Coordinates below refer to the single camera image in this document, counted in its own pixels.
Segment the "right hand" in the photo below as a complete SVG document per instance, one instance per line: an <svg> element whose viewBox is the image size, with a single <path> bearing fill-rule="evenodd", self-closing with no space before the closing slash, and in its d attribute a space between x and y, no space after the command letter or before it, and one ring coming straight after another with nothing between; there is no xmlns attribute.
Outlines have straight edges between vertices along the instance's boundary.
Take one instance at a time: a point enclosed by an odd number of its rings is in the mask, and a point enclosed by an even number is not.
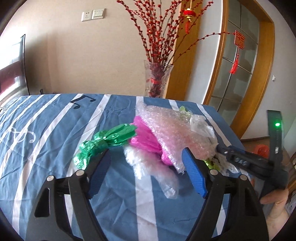
<svg viewBox="0 0 296 241"><path fill-rule="evenodd" d="M288 189L278 189L260 199L261 204L273 204L266 218L269 240L272 240L278 234L289 218L289 214L285 209L288 194Z"/></svg>

